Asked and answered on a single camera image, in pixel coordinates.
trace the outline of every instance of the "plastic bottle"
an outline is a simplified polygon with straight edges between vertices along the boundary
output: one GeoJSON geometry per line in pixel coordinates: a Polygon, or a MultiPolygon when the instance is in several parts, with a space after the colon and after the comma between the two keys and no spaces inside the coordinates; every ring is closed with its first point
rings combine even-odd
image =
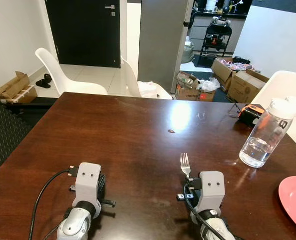
{"type": "Polygon", "coordinates": [[[296,97],[273,98],[239,153],[247,165],[262,167],[296,117],[296,97]]]}

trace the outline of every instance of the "black shoe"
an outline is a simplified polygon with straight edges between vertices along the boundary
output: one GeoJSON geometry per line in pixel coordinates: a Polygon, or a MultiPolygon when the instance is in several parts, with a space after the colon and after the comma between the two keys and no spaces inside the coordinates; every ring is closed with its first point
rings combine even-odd
{"type": "Polygon", "coordinates": [[[37,85],[38,87],[42,87],[42,88],[44,88],[44,89],[48,89],[48,88],[51,87],[49,84],[47,84],[47,83],[44,81],[44,79],[41,79],[41,80],[39,80],[39,81],[36,81],[36,85],[37,85]]]}
{"type": "Polygon", "coordinates": [[[48,84],[49,82],[51,82],[51,76],[49,75],[49,74],[45,74],[44,76],[43,76],[43,78],[44,78],[44,82],[46,83],[46,84],[48,84]]]}

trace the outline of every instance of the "dark brown table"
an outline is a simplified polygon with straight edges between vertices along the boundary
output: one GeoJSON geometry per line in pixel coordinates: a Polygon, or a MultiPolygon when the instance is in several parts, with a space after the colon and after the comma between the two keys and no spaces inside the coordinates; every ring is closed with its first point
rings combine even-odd
{"type": "MultiPolygon", "coordinates": [[[[294,240],[296,225],[278,197],[280,182],[296,175],[296,144],[285,136],[260,169],[238,159],[251,128],[229,116],[231,103],[159,100],[65,92],[0,167],[0,239],[28,237],[41,187],[70,165],[92,162],[106,174],[107,199],[89,239],[199,240],[181,193],[180,153],[191,175],[221,171],[222,216],[245,240],[294,240]]],[[[33,239],[42,239],[71,206],[61,175],[40,200],[33,239]]]]}

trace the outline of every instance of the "white chair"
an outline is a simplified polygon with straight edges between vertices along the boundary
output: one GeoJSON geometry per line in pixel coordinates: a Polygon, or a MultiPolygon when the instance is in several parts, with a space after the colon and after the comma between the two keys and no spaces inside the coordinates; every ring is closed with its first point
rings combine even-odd
{"type": "MultiPolygon", "coordinates": [[[[137,78],[134,74],[132,67],[125,59],[123,59],[122,56],[121,56],[121,63],[123,64],[123,66],[121,68],[122,68],[122,71],[124,71],[124,73],[125,73],[125,78],[126,78],[126,82],[127,82],[130,94],[133,97],[142,98],[142,95],[140,94],[139,87],[138,87],[138,81],[137,81],[137,78]]],[[[172,100],[171,95],[168,94],[167,91],[165,91],[160,85],[158,85],[155,82],[153,82],[152,84],[157,89],[157,95],[159,95],[158,99],[172,100]]]]}
{"type": "MultiPolygon", "coordinates": [[[[252,104],[260,104],[266,109],[272,98],[284,99],[286,96],[296,97],[296,72],[278,71],[260,90],[252,104]]],[[[296,142],[296,117],[288,130],[288,135],[296,142]]]]}
{"type": "Polygon", "coordinates": [[[47,68],[59,95],[63,94],[63,92],[100,95],[108,94],[106,89],[99,84],[70,80],[63,73],[57,60],[46,49],[38,48],[35,54],[47,68]]]}

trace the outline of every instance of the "metal fork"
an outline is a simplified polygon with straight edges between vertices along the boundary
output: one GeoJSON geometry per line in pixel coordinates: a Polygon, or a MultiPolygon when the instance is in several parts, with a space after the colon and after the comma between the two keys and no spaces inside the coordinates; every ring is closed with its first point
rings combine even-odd
{"type": "Polygon", "coordinates": [[[180,154],[180,164],[181,164],[181,170],[182,172],[187,176],[187,178],[190,178],[190,165],[189,165],[189,159],[187,153],[181,153],[180,154]]]}

